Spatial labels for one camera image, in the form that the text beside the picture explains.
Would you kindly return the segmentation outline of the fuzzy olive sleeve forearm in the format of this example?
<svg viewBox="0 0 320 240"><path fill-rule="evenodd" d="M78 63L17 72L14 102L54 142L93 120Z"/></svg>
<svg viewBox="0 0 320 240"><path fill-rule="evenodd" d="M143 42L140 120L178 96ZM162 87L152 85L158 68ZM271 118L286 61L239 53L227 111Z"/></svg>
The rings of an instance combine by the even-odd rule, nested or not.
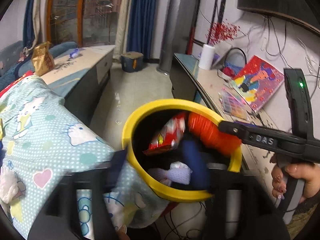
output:
<svg viewBox="0 0 320 240"><path fill-rule="evenodd" d="M307 198L298 205L291 222L287 225L290 239L294 239L302 231L313 215L318 204L319 194L316 194L311 198Z"/></svg>

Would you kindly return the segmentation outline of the right hand with painted nails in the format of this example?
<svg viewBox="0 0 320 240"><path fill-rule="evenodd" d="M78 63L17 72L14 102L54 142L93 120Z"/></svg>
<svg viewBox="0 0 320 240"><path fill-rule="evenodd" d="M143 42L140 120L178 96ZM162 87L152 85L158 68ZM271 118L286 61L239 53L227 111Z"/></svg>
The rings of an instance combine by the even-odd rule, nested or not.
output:
<svg viewBox="0 0 320 240"><path fill-rule="evenodd" d="M284 199L284 193L286 193L286 183L283 181L284 174L282 169L278 167L277 155L274 154L270 159L270 163L274 163L275 166L271 172L272 176L272 196L277 199ZM289 176L295 179L305 180L304 192L300 199L300 203L304 202L308 198L314 197L319 192L320 179L319 179L319 165L310 163L298 163L290 164L285 167L285 172Z"/></svg>

